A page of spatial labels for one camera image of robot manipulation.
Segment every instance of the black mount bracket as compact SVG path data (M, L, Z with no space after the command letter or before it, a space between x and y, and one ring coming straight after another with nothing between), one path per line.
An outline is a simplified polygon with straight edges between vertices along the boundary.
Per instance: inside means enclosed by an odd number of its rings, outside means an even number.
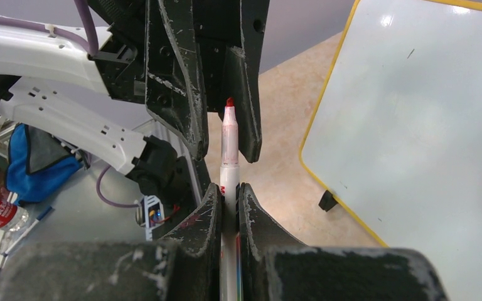
M139 185L146 196L158 196L164 205L180 204L193 199L188 162L178 157L175 149L165 140L145 137L147 142L140 158L132 161L134 169L126 175Z
M114 99L145 103L184 141L208 150L207 112L235 99L239 149L259 159L258 75L269 0L89 0L113 34L92 58Z

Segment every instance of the yellow whiteboard frame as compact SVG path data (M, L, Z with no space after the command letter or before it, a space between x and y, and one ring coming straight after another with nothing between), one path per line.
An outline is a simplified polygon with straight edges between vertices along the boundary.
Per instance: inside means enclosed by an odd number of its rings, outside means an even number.
M298 158L300 160L300 164L302 164L303 168L307 170L307 172L320 184L322 187L324 187L326 190L332 192L335 200L337 203L339 203L345 210L350 214L374 239L380 243L380 245L388 247L388 245L376 234L372 229L370 229L365 222L363 222L357 214L352 211L344 202L341 200L337 195L334 194L334 191L331 190L328 186L326 186L316 175L311 171L307 165L304 163L302 160L302 150L304 149L304 144L306 143L306 139L308 138L309 131L311 130L311 126L313 124L313 120L315 119L315 116L317 115L317 111L319 109L319 106L321 105L324 92L326 91L326 87L328 86L329 79L331 77L331 72L333 71L333 68L335 66L335 63L337 62L337 57L339 57L339 52L341 51L341 47L343 46L343 42L345 41L346 33L348 32L348 28L350 27L350 24L352 23L352 19L354 17L354 14L356 12L356 8L359 5L359 2L361 0L356 0L354 4L352 5L352 10L350 11L350 15L348 16L348 20L346 21L345 29L343 30L343 34L341 35L341 39L339 40L339 44L337 46L337 50L335 51L335 54L333 56L333 59L331 61L331 65L329 67L329 72L326 76L326 79L324 80L324 85L321 93L319 94L319 99L317 101L317 104L315 106L315 109L313 110L313 113L311 114L311 118L309 120L308 128L306 129L306 133L304 134L304 138L302 138L302 143L300 144L300 148L298 151ZM445 4L445 5L451 5L451 6L460 6L462 8L468 8L472 9L475 11L482 11L482 3L474 2L474 1L467 1L467 0L424 0L424 1L429 1L429 2L435 2L435 3L440 3L440 4Z

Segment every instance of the marker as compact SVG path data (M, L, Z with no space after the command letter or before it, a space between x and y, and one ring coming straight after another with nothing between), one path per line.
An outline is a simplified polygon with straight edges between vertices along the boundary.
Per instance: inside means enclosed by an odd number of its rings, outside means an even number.
M221 300L240 300L240 266L237 262L237 194L239 191L238 127L233 98L228 98L222 126L221 195L225 215L221 235Z
M34 227L52 210L53 208L51 206L47 207L42 213L40 213L38 215L38 217L36 217L36 219L34 220L34 222L25 230L25 232L23 232L23 234L21 234L18 239L16 241L14 241L12 243L11 246L8 247L8 249L6 249L5 252L1 253L2 256L8 256L8 254L10 254L10 252L12 252L12 250L14 249L14 247L23 239L25 238L25 236L28 235L28 233L30 233L30 231L32 231L32 229L34 229Z

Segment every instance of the whiteboard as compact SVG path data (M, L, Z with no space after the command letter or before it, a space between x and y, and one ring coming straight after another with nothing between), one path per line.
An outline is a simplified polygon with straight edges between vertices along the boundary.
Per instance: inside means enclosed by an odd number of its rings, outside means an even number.
M482 4L356 1L305 168L383 245L482 300Z

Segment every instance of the beige floor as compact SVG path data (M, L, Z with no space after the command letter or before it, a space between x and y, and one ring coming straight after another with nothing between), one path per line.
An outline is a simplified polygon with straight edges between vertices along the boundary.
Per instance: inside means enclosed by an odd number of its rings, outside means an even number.
M252 185L259 202L274 219L308 245L379 246L341 206L327 213L318 207L324 188L303 169L298 158L340 36L260 76L263 148L258 162L241 163L241 180ZM212 181L218 182L220 119L210 115L209 126L206 163Z

